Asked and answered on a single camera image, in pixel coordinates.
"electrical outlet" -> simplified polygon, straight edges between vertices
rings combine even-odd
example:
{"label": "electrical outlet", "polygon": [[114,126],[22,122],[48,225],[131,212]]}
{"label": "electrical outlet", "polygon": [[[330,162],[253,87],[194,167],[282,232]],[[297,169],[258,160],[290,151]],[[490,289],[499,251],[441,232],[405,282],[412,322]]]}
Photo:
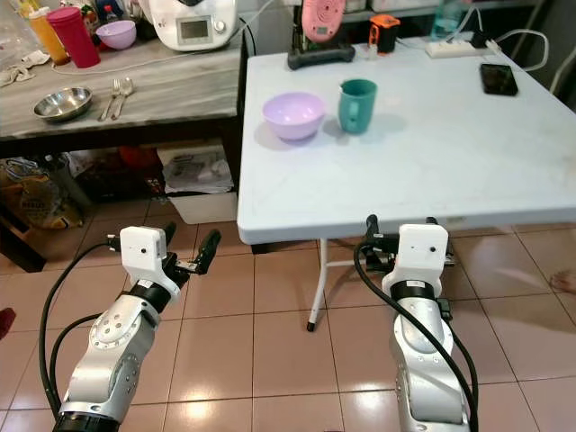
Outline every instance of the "electrical outlet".
{"label": "electrical outlet", "polygon": [[490,53],[489,49],[476,49],[466,40],[429,42],[425,50],[432,59],[483,56]]}

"marble countertop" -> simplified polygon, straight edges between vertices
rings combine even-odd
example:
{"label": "marble countertop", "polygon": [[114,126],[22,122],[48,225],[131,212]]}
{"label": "marble countertop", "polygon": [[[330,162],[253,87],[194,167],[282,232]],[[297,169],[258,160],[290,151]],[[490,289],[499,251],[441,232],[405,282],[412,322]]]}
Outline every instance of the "marble countertop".
{"label": "marble countertop", "polygon": [[[239,43],[232,42],[225,49],[209,53],[183,54],[165,47],[160,40],[152,40],[122,51],[103,52],[102,61],[94,67],[78,69],[73,63],[58,67],[58,71],[74,75],[61,75],[52,70],[50,63],[34,67],[31,71],[35,78],[0,88],[0,142],[235,116],[241,62]],[[112,72],[157,59],[166,60]],[[124,103],[119,120],[110,120],[109,114],[108,120],[98,121],[109,100],[113,79],[123,77],[132,79],[135,93]],[[33,114],[33,106],[43,96],[70,86],[93,91],[87,113],[63,123],[46,123]]]}

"yellow bottle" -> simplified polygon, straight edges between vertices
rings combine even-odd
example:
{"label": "yellow bottle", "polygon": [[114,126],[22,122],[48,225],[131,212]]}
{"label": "yellow bottle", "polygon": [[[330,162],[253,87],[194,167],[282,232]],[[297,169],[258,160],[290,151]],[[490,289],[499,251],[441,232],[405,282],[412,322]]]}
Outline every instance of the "yellow bottle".
{"label": "yellow bottle", "polygon": [[46,51],[52,57],[52,61],[56,65],[64,65],[70,61],[68,54],[64,51],[64,47],[54,32],[54,29],[48,23],[46,14],[50,12],[49,7],[41,7],[38,11],[34,11],[28,15],[30,26],[36,32],[38,39],[46,48]]}

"fork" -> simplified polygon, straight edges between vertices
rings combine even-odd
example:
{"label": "fork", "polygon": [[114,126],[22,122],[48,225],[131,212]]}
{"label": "fork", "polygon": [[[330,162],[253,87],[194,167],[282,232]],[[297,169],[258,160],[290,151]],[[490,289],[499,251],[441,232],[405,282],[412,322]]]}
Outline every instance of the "fork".
{"label": "fork", "polygon": [[110,97],[110,101],[108,101],[106,108],[104,108],[104,111],[102,111],[102,115],[98,118],[99,122],[103,122],[104,120],[106,120],[106,117],[108,117],[108,111],[110,110],[110,106],[114,102],[114,99],[116,99],[116,97],[118,97],[119,95],[120,95],[120,80],[115,78],[112,81],[112,95]]}

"blue bottle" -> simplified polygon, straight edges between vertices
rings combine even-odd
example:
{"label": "blue bottle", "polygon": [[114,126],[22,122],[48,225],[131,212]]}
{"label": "blue bottle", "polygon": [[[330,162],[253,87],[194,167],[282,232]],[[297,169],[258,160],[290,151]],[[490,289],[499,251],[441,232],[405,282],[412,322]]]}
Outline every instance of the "blue bottle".
{"label": "blue bottle", "polygon": [[441,40],[454,33],[460,24],[461,15],[462,0],[441,0],[430,35],[432,40]]}

